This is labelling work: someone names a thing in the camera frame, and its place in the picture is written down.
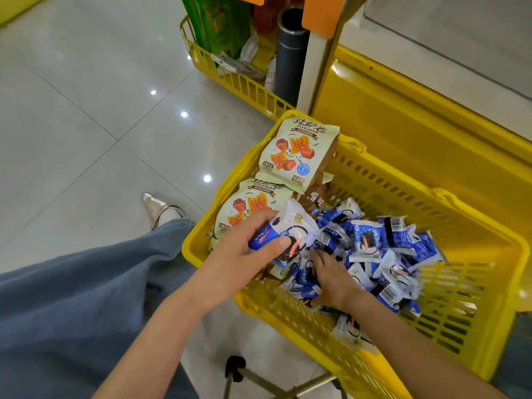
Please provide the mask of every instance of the person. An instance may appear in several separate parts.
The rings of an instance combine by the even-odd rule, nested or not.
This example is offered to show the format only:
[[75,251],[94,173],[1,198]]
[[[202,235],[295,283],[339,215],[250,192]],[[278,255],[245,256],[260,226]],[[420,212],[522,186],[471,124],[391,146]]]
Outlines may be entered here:
[[[260,211],[194,271],[180,254],[193,223],[177,206],[143,200],[153,232],[0,275],[3,397],[197,397],[179,365],[187,337],[290,239],[250,251],[248,241],[277,213]],[[312,304],[356,319],[414,398],[505,397],[362,290],[332,256],[312,250],[311,259],[322,288]]]

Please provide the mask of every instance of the plastic basket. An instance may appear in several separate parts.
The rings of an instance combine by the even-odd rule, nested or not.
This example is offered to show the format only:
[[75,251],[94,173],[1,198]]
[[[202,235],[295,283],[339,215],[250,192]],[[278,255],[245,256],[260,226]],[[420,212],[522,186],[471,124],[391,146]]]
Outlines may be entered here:
[[[199,267],[216,214],[256,171],[260,153],[282,120],[253,147],[222,184],[211,208],[183,244],[185,258]],[[513,231],[459,201],[440,188],[429,188],[373,157],[359,141],[340,134],[335,159],[334,196],[353,196],[370,218],[408,214],[418,229],[429,229],[449,263],[425,266],[418,319],[403,318],[484,379],[492,376],[509,332],[518,281],[528,258],[528,244]],[[381,355],[350,349],[334,338],[329,316],[313,313],[272,280],[252,280],[235,300],[249,315],[258,316],[289,338],[325,368],[357,398],[408,397],[409,394]]]
[[196,43],[196,37],[188,15],[181,21],[180,29],[194,67],[203,74],[223,85],[237,97],[272,120],[276,121],[283,113],[294,109],[293,106],[290,106],[256,81],[244,75],[230,73],[221,66],[217,67],[216,63],[211,59],[211,54]]

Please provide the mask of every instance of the hand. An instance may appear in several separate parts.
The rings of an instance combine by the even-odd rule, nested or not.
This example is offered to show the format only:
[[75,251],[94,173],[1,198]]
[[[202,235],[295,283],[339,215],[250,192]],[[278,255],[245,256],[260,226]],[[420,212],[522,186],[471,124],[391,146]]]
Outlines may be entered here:
[[258,211],[232,227],[187,282],[197,299],[204,303],[205,312],[235,295],[261,268],[290,246],[289,237],[274,239],[259,250],[247,246],[276,214],[275,210]]
[[311,301],[312,306],[325,305],[349,313],[349,303],[363,289],[353,280],[344,264],[332,255],[310,249],[310,259],[314,262],[321,287],[321,294]]

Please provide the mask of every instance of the foot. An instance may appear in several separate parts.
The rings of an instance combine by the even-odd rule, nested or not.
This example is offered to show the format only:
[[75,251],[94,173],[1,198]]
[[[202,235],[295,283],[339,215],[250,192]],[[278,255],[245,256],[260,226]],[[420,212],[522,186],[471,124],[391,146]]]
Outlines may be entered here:
[[186,218],[185,212],[180,207],[165,203],[149,193],[142,194],[142,202],[152,230],[170,220]]

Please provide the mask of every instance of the tiled floor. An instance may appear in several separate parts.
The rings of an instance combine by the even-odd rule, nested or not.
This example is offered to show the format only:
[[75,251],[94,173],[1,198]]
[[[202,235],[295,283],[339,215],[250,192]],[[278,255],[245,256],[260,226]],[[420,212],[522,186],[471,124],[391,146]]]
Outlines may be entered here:
[[[269,131],[194,70],[184,15],[180,0],[46,0],[0,29],[0,272],[145,233],[143,191],[198,220]],[[228,301],[183,355],[202,398],[222,396],[231,354],[284,388],[319,372]],[[336,397],[328,389],[309,397]],[[268,396],[243,382],[231,397]]]

